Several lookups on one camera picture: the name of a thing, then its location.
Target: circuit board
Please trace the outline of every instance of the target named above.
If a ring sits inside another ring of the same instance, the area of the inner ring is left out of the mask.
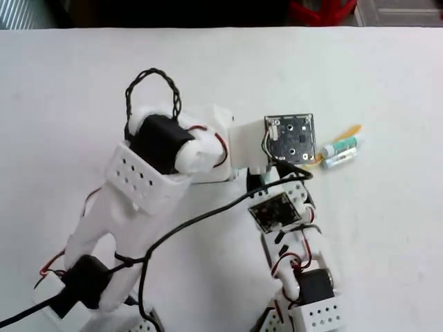
[[[266,234],[301,219],[286,193],[250,207],[249,212]]]
[[[269,131],[267,147],[278,160],[293,165],[313,163],[316,156],[316,135],[312,114],[266,116]]]

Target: perforated bracket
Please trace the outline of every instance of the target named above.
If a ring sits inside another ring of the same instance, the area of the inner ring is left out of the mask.
[[[171,210],[191,183],[184,174],[160,174],[124,143],[117,146],[105,176],[147,214]]]
[[[345,326],[341,296],[298,306],[291,310],[297,332],[328,332]]]

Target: white table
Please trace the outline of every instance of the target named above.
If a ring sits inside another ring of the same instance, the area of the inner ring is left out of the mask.
[[[216,103],[238,122],[312,112],[320,144],[362,123],[359,159],[309,182],[340,258],[349,331],[438,331],[442,40],[424,28],[1,31],[1,319],[31,305],[37,271],[123,137],[125,88],[155,66],[184,109]],[[160,78],[147,81],[134,104],[170,101]],[[172,223],[242,192],[242,181],[194,187]],[[278,288],[246,213],[238,206],[155,252],[145,295],[168,331],[247,331]],[[97,250],[108,263],[112,246]],[[54,330],[39,313],[7,331]]]

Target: battery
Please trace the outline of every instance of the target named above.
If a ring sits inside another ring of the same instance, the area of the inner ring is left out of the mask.
[[[335,166],[347,163],[348,161],[351,161],[355,157],[357,157],[357,149],[356,147],[353,147],[351,149],[348,149],[346,151],[337,154],[336,156],[323,160],[321,165],[325,169],[330,169]]]
[[[353,135],[338,142],[324,146],[321,149],[321,154],[323,158],[330,158],[348,149],[360,146],[362,141],[363,141],[362,135],[360,134]]]

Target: humanoid robot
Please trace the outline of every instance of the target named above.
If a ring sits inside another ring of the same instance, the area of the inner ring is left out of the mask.
[[[132,110],[134,87],[150,74],[172,88],[173,111]],[[312,114],[269,116],[237,126],[219,107],[181,113],[174,82],[155,68],[126,91],[127,124],[107,170],[106,182],[64,249],[66,272],[45,271],[35,302],[61,331],[163,331],[152,305],[143,301],[147,263],[166,239],[246,201],[262,232],[271,276],[282,288],[252,331],[333,331],[344,325],[340,277],[305,186],[312,175],[296,165],[315,158]],[[168,218],[192,183],[235,181],[247,171],[246,193],[178,226],[165,236]],[[115,267],[91,256],[100,238],[116,240]],[[138,301],[132,290],[141,282]]]

